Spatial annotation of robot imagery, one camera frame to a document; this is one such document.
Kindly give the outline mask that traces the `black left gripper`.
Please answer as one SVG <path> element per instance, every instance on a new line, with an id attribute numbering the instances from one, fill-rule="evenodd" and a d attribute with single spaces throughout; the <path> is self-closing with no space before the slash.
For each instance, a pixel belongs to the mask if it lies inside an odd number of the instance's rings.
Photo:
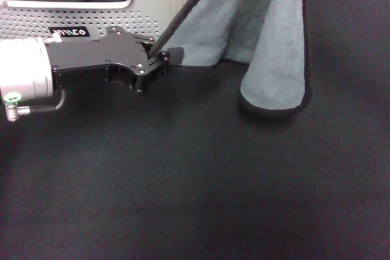
<path id="1" fill-rule="evenodd" d="M 153 37 L 109 27 L 96 40 L 52 43 L 46 46 L 52 66 L 55 90 L 68 90 L 95 83 L 119 82 L 132 91 L 142 92 L 147 84 L 179 65 L 182 47 L 172 47 L 148 56 L 155 44 Z"/>

